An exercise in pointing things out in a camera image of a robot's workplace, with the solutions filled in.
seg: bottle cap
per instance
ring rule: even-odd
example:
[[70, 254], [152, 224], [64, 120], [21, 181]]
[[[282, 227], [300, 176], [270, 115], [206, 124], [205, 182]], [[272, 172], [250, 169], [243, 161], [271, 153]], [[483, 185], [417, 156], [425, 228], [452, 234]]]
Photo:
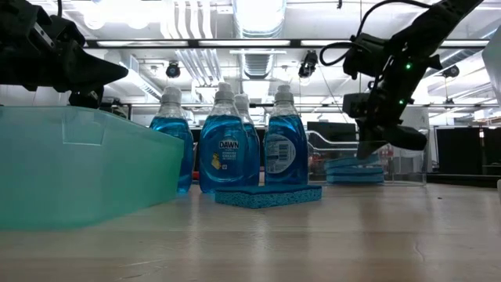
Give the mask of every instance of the bottle cap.
[[282, 101], [294, 103], [294, 95], [290, 92], [289, 85], [279, 86], [275, 94], [275, 102], [282, 102]]
[[181, 90], [177, 87], [166, 87], [162, 95], [162, 103], [181, 103]]
[[218, 91], [216, 92], [216, 96], [214, 98], [215, 100], [221, 100], [221, 99], [233, 100], [234, 96], [235, 94], [233, 94], [232, 86], [229, 83], [219, 82]]
[[238, 111], [249, 110], [249, 96], [247, 94], [235, 95], [235, 106]]

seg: dawn logo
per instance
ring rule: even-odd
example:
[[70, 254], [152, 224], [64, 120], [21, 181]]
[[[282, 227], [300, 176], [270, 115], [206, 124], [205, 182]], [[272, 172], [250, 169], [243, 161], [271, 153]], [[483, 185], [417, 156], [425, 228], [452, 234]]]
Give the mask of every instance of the dawn logo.
[[223, 140], [219, 142], [219, 149], [238, 149], [238, 141]]

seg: dish soap bottle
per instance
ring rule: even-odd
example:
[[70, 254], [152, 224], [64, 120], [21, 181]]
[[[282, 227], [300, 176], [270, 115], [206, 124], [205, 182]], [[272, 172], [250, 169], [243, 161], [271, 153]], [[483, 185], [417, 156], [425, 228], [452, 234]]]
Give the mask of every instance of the dish soap bottle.
[[235, 105], [240, 117], [242, 118], [243, 127], [247, 133], [247, 142], [249, 143], [249, 150], [246, 164], [246, 185], [257, 186], [259, 185], [259, 169], [261, 168], [261, 159], [259, 156], [259, 137], [254, 122], [249, 115], [249, 97], [246, 94], [235, 95]]
[[167, 87], [162, 95], [162, 104], [151, 121], [150, 128], [182, 139], [184, 155], [179, 173], [178, 192], [188, 192], [193, 175], [193, 135], [181, 110], [181, 90]]
[[247, 134], [235, 107], [231, 85], [220, 82], [214, 107], [200, 133], [200, 188], [245, 185]]
[[275, 94], [265, 137], [265, 183], [308, 184], [308, 140], [289, 85]]

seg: security camera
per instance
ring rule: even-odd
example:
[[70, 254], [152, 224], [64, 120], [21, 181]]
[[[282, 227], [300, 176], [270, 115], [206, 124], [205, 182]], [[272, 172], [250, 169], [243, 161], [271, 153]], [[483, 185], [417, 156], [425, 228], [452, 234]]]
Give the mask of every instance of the security camera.
[[181, 75], [181, 70], [179, 70], [178, 61], [170, 61], [165, 74], [168, 78], [178, 78]]
[[460, 69], [457, 66], [452, 66], [442, 73], [446, 78], [455, 78], [460, 75]]
[[313, 72], [315, 71], [315, 65], [317, 61], [319, 60], [318, 56], [316, 55], [315, 50], [308, 50], [306, 53], [305, 59], [301, 63], [301, 67], [299, 68], [299, 77], [300, 78], [309, 78], [312, 76]]

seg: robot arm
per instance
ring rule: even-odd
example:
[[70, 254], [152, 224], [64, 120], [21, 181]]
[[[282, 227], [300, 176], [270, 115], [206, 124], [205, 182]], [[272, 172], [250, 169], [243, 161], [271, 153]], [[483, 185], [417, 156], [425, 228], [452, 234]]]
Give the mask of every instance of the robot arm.
[[[400, 116], [407, 104], [413, 103], [411, 96], [426, 69], [442, 68], [438, 55], [432, 56], [433, 53], [481, 2], [442, 0], [388, 40], [363, 33], [351, 38], [344, 72], [353, 79], [358, 73], [375, 78], [370, 93], [344, 96], [343, 111], [356, 119], [360, 128], [358, 158], [368, 157], [386, 143], [410, 150], [424, 149], [426, 137], [416, 129], [401, 126]], [[328, 48], [322, 50], [321, 58]]]
[[87, 54], [75, 23], [26, 0], [0, 0], [0, 84], [72, 91], [74, 106], [100, 105], [103, 86], [128, 70]]

